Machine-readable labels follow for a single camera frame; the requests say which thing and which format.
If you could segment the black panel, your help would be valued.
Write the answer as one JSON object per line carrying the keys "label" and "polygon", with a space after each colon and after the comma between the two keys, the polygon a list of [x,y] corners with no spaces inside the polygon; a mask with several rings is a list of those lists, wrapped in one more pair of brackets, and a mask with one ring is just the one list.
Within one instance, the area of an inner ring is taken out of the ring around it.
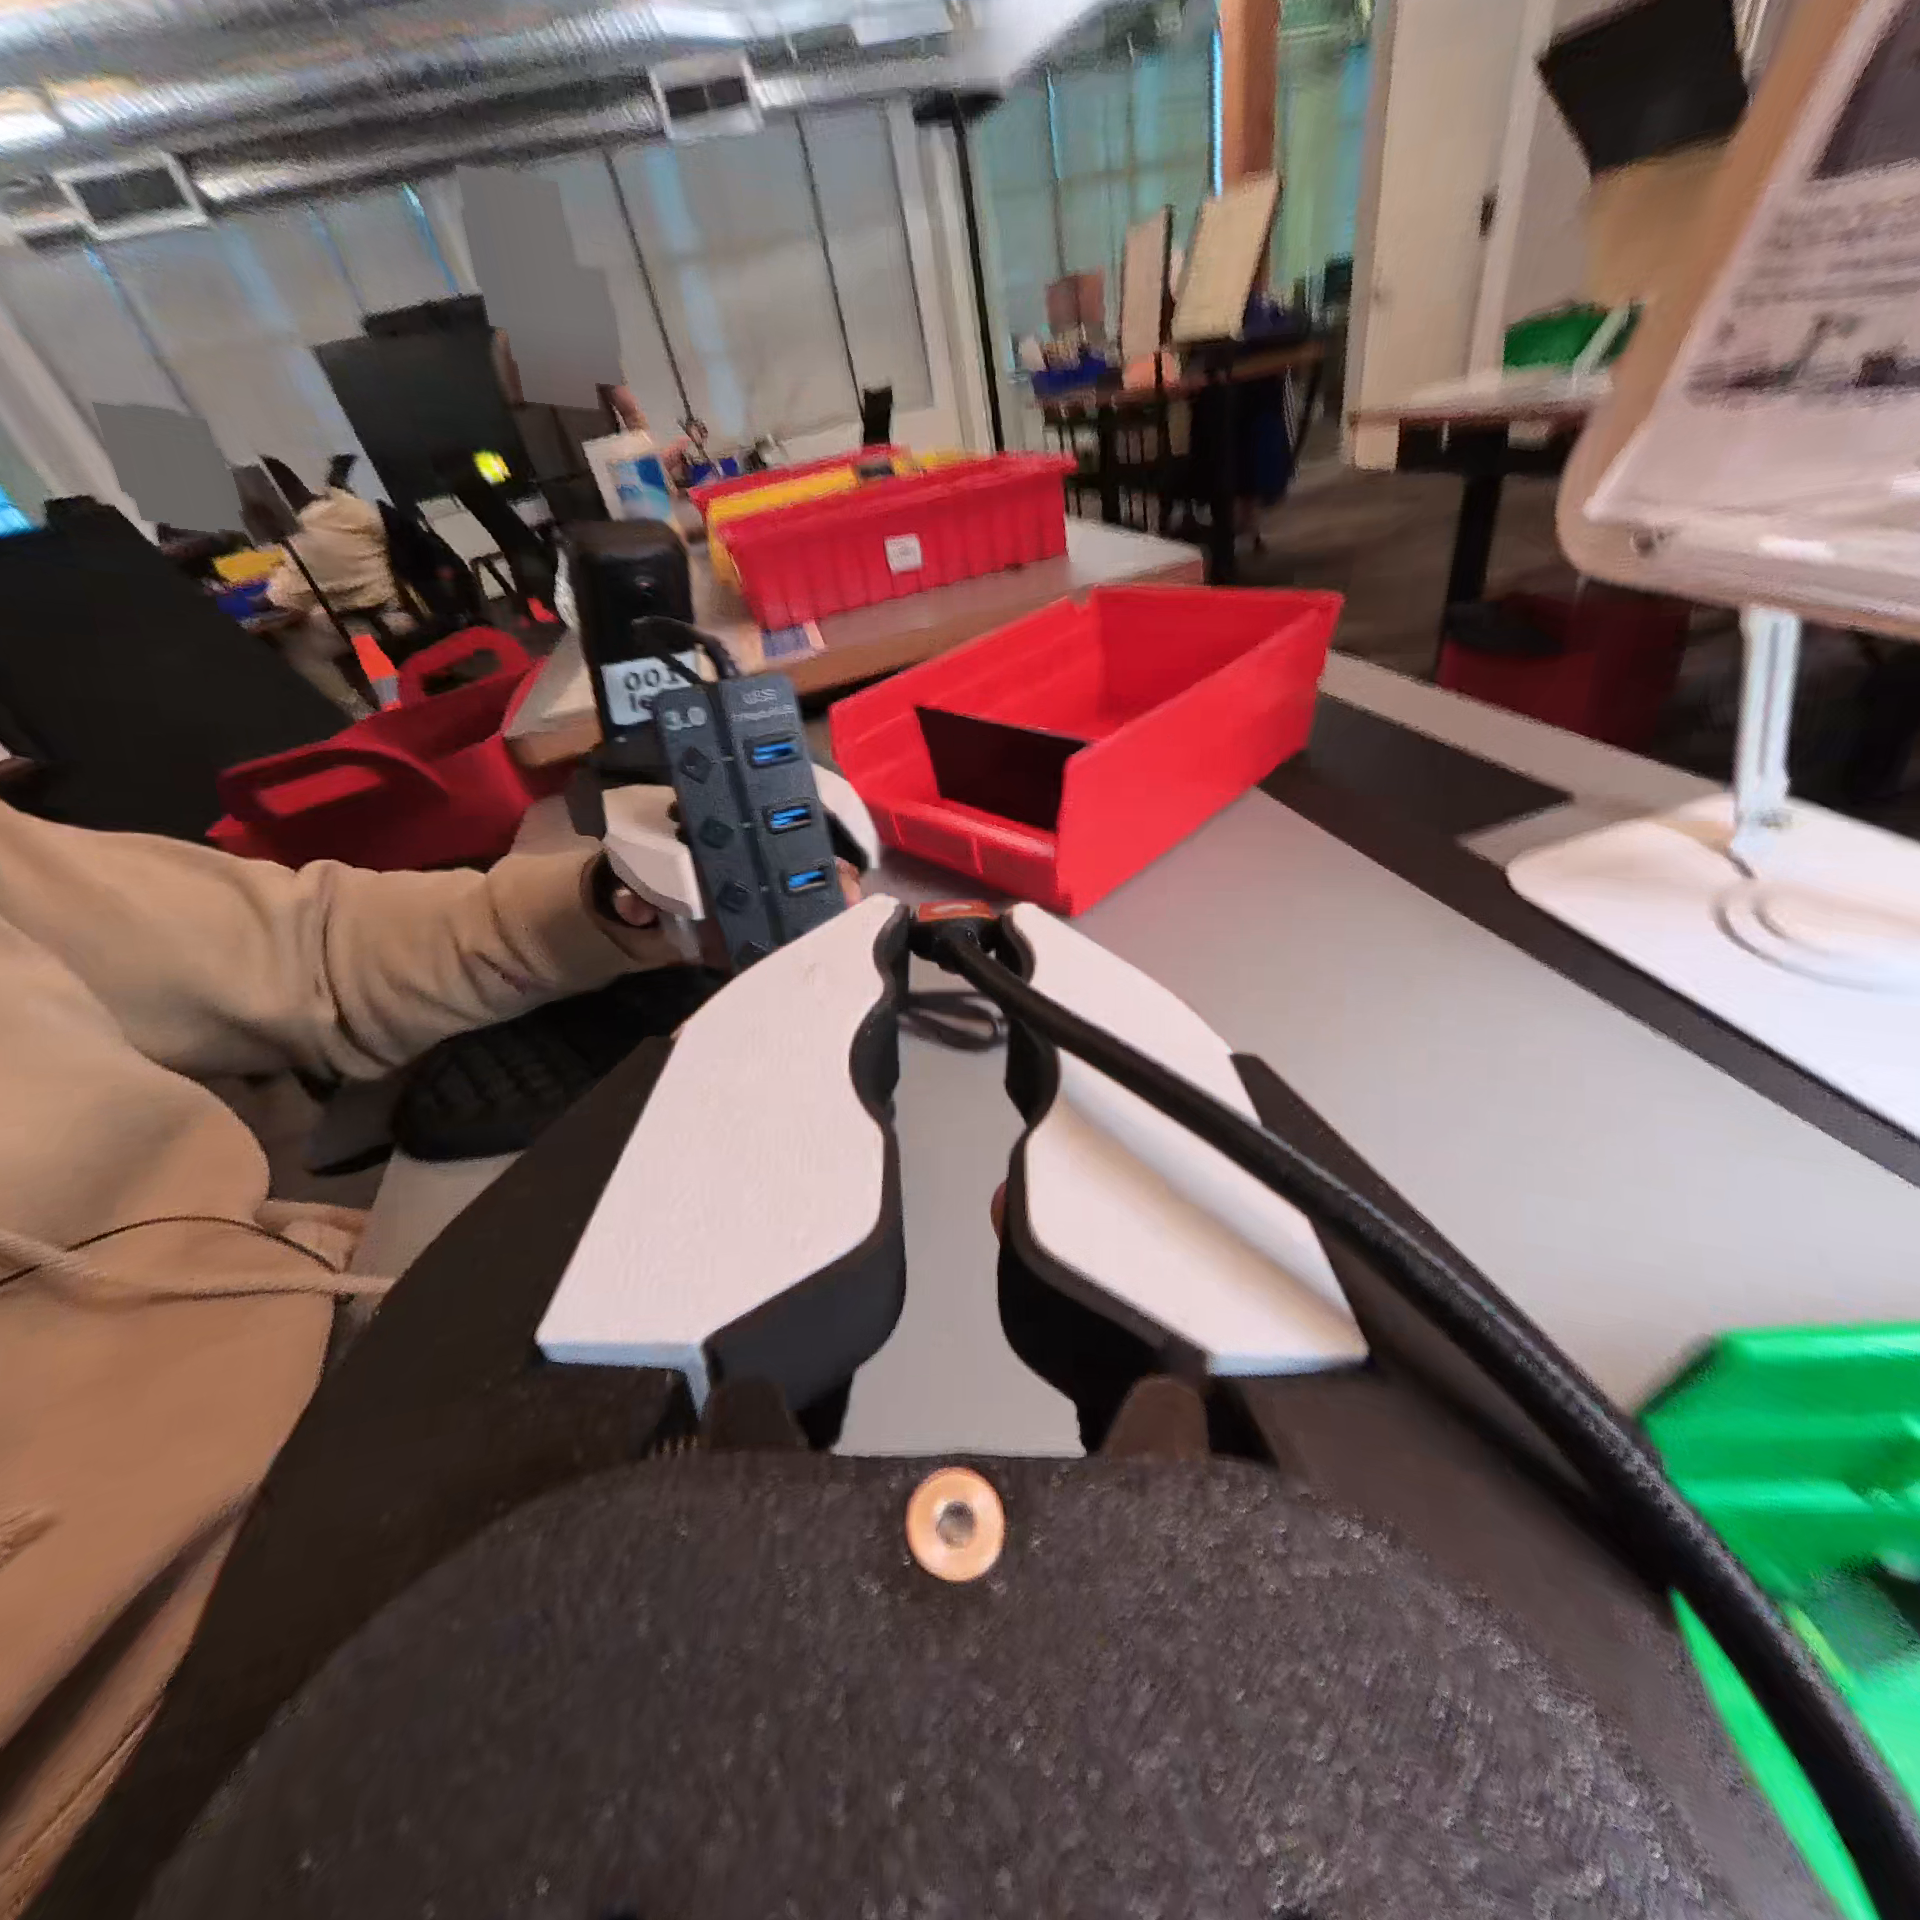
{"label": "black panel", "polygon": [[1534,66],[1592,181],[1723,141],[1749,103],[1730,2],[1614,4]]}

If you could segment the black office chair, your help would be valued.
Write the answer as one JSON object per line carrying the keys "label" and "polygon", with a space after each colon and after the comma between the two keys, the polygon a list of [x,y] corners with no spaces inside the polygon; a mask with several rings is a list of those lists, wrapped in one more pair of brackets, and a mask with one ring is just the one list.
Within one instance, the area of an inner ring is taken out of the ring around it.
{"label": "black office chair", "polygon": [[3,539],[4,802],[56,825],[206,840],[221,772],[346,713],[120,512]]}

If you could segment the silver ventilation duct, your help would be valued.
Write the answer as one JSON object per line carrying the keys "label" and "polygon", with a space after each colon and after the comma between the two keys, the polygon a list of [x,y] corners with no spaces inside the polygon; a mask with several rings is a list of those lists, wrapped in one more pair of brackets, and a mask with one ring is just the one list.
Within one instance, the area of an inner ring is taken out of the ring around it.
{"label": "silver ventilation duct", "polygon": [[4,183],[103,161],[380,154],[462,121],[655,108],[653,72],[744,65],[768,105],[818,84],[1008,82],[1100,4],[4,4]]}

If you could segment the long wooden table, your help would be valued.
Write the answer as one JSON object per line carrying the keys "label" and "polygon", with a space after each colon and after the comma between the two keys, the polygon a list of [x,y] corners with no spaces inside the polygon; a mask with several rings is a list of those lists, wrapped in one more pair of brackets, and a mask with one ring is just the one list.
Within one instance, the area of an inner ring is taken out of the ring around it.
{"label": "long wooden table", "polygon": [[[1205,579],[1206,559],[1192,545],[1100,519],[1068,519],[1061,555],[829,615],[811,628],[807,652],[798,641],[778,644],[775,673],[786,674],[804,701],[831,701],[846,688],[946,653],[1063,596],[1119,586],[1199,586]],[[575,639],[562,639],[530,676],[502,737],[528,772],[591,749],[600,729]]]}

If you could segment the black floor lamp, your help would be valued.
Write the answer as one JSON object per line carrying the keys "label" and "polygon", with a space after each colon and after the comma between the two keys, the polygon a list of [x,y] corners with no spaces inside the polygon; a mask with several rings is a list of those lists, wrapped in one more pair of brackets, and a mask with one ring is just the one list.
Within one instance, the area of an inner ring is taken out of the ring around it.
{"label": "black floor lamp", "polygon": [[987,249],[981,232],[974,127],[999,95],[979,87],[926,87],[908,108],[919,211],[927,228],[927,269],[935,320],[927,341],[940,341],[935,386],[940,405],[957,427],[964,449],[1006,450],[1000,375],[987,285]]}

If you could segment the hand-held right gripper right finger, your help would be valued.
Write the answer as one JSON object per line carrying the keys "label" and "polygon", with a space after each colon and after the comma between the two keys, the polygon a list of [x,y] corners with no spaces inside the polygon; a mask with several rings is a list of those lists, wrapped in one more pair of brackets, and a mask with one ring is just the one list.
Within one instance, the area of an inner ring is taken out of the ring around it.
{"label": "hand-held right gripper right finger", "polygon": [[[1046,911],[1004,920],[1008,968],[1244,1120],[1231,1048],[1172,991]],[[1000,1252],[1018,1275],[1142,1348],[1141,1372],[1218,1381],[1343,1375],[1368,1343],[1306,1211],[1104,1071],[1011,1032],[1021,1120]]]}

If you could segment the person's left forearm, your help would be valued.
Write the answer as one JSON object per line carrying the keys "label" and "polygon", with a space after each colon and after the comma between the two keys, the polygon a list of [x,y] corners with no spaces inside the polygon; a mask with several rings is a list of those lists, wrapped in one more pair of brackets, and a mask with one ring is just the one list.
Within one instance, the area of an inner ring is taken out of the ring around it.
{"label": "person's left forearm", "polygon": [[187,1076],[372,1079],[640,970],[588,920],[591,853],[488,871],[296,871],[4,808],[4,936],[147,1061]]}

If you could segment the black bin divider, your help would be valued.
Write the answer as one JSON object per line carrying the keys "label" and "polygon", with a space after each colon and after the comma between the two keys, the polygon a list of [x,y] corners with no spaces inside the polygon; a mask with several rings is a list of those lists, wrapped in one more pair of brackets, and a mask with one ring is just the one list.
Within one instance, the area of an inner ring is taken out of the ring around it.
{"label": "black bin divider", "polygon": [[940,802],[1035,833],[1058,829],[1066,775],[1087,740],[926,705],[916,721]]}

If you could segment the red crate on far table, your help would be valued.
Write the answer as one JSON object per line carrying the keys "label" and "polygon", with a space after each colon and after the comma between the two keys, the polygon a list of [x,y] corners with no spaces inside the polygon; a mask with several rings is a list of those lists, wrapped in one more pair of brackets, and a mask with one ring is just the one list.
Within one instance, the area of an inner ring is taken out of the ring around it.
{"label": "red crate on far table", "polygon": [[709,562],[765,631],[1066,554],[1072,457],[863,449],[690,492]]}

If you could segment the green plastic bin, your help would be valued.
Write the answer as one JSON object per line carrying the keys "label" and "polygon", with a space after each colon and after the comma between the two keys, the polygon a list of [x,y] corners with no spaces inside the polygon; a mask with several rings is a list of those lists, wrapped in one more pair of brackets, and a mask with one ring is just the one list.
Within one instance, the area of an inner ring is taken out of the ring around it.
{"label": "green plastic bin", "polygon": [[1639,1410],[1917,1802],[1917,1327],[1716,1336]]}

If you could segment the black monitor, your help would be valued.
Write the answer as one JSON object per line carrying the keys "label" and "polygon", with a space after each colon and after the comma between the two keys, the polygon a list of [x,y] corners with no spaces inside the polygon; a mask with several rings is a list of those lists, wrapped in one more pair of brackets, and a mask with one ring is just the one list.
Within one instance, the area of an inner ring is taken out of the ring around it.
{"label": "black monitor", "polygon": [[572,498],[590,492],[586,444],[615,424],[603,395],[533,401],[479,295],[380,312],[310,354],[391,504],[488,493],[596,515]]}

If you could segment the wipes canister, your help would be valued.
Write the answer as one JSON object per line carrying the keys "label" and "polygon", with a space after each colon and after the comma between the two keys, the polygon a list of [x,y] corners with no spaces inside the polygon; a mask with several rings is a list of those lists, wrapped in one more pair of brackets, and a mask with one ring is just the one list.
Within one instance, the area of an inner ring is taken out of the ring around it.
{"label": "wipes canister", "polygon": [[663,452],[645,427],[620,427],[586,439],[583,460],[611,522],[674,522],[674,488]]}

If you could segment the small green basket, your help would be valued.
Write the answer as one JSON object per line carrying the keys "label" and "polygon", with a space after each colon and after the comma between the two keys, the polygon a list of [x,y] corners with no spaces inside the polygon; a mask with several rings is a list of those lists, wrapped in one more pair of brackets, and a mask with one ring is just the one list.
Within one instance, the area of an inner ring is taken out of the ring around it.
{"label": "small green basket", "polygon": [[1504,329],[1501,370],[1583,377],[1608,368],[1632,341],[1642,301],[1568,301]]}

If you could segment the red plastic bin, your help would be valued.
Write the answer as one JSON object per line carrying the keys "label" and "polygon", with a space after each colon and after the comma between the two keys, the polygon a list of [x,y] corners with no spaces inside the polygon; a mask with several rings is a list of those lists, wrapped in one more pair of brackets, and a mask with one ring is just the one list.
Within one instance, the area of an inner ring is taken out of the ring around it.
{"label": "red plastic bin", "polygon": [[[831,755],[888,851],[1069,920],[1306,748],[1340,615],[1319,591],[1055,599],[838,701]],[[940,802],[922,705],[1087,740],[1058,829]]]}

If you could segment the instruction sheet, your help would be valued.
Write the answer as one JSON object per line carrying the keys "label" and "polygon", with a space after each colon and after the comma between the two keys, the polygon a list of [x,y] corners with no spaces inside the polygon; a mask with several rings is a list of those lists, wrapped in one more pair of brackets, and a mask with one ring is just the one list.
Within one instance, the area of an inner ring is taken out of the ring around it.
{"label": "instruction sheet", "polygon": [[1675,375],[1720,412],[1915,401],[1915,2],[1836,42]]}

